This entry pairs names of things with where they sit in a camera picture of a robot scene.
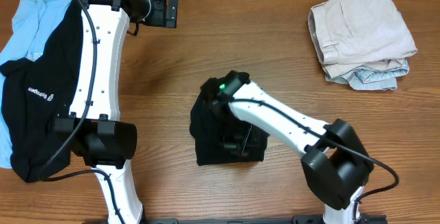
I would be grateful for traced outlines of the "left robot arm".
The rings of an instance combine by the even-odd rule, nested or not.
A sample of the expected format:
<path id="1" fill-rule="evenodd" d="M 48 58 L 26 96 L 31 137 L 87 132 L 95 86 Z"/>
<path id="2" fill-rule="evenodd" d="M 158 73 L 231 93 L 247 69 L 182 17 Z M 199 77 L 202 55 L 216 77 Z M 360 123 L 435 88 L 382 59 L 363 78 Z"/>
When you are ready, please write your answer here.
<path id="1" fill-rule="evenodd" d="M 107 205 L 107 223 L 145 223 L 133 180 L 135 125 L 121 122 L 120 63 L 130 24 L 175 28 L 178 0 L 77 0 L 82 9 L 82 52 L 74 98 L 55 131 L 95 174 Z"/>

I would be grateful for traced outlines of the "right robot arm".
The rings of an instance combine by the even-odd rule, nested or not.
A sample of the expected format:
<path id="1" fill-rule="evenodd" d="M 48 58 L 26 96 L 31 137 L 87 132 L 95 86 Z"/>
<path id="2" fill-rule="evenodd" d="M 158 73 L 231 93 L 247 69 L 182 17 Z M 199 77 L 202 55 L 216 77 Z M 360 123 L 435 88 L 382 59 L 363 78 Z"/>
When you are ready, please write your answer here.
<path id="1" fill-rule="evenodd" d="M 300 157 L 309 189 L 324 203 L 324 223 L 361 221 L 358 198 L 374 165 L 350 124 L 295 111 L 243 72 L 218 79 L 210 97 L 215 108 L 278 138 Z"/>

